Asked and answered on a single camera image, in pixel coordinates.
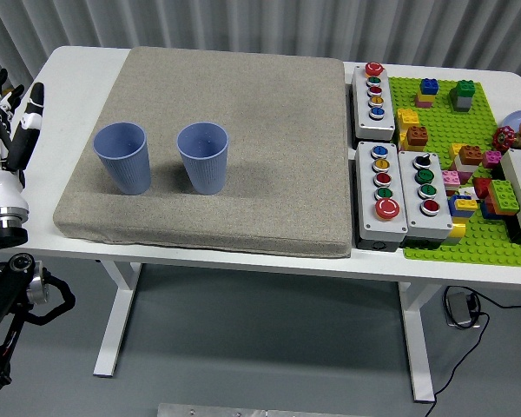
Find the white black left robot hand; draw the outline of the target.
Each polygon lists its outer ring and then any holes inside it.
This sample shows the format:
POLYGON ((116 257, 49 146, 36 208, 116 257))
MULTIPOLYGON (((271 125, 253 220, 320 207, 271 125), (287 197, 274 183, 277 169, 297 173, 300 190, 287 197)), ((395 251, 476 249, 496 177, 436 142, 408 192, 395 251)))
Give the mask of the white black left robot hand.
POLYGON ((22 197, 23 172, 41 132, 44 86, 42 83, 32 86, 20 122, 12 128, 12 119, 22 101, 24 86, 19 85, 4 95, 2 87, 7 78, 8 71, 0 64, 0 215, 15 213, 24 218, 29 213, 29 206, 22 197))

